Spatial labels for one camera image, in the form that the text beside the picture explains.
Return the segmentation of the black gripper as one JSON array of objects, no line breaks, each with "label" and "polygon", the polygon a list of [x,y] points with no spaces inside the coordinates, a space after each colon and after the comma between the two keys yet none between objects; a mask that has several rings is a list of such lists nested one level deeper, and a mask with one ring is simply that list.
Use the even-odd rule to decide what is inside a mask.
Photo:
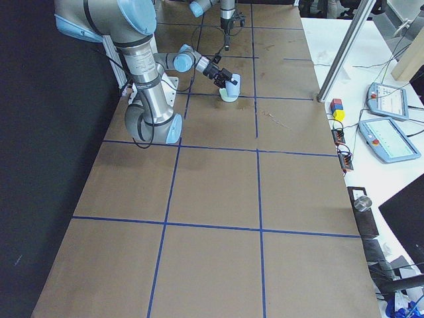
[{"label": "black gripper", "polygon": [[213,80],[213,83],[220,89],[225,89],[227,82],[237,85],[238,81],[233,77],[233,74],[225,68],[219,69],[218,65],[213,62],[208,63],[203,70],[203,75]]},{"label": "black gripper", "polygon": [[240,26],[243,27],[245,25],[245,15],[238,11],[222,11],[221,12],[221,29],[225,33],[225,43],[224,49],[229,50],[231,43],[231,30],[234,27],[234,24],[238,21]]}]

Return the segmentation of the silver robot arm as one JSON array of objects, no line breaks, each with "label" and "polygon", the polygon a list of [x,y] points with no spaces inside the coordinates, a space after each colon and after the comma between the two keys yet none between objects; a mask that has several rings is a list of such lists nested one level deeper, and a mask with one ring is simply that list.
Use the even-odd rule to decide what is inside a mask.
[{"label": "silver robot arm", "polygon": [[210,60],[187,44],[176,53],[156,51],[157,20],[151,1],[55,1],[54,5],[56,27],[62,34],[88,42],[110,36],[124,56],[136,87],[125,126],[135,141],[173,144],[180,138],[183,119],[170,99],[178,85],[168,79],[168,70],[195,69],[231,100],[240,94],[240,76],[219,68],[218,59]]},{"label": "silver robot arm", "polygon": [[230,50],[232,37],[237,35],[233,29],[238,25],[240,31],[245,26],[246,17],[237,9],[237,1],[234,0],[194,0],[189,1],[189,9],[196,18],[210,10],[219,14],[219,28],[223,33],[223,49],[226,52]]}]

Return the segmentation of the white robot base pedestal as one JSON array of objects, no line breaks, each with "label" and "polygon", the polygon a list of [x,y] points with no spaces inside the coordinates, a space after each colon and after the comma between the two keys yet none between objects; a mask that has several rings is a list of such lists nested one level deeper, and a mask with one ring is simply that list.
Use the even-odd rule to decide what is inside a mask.
[{"label": "white robot base pedestal", "polygon": [[[179,79],[178,77],[170,77],[165,71],[162,71],[159,67],[158,71],[160,74],[162,74],[161,85],[162,89],[164,90],[166,102],[168,105],[173,107],[176,100],[176,89],[178,88]],[[134,83],[132,84],[131,89],[132,92],[129,95],[128,104],[131,104],[135,100],[138,92]]]}]

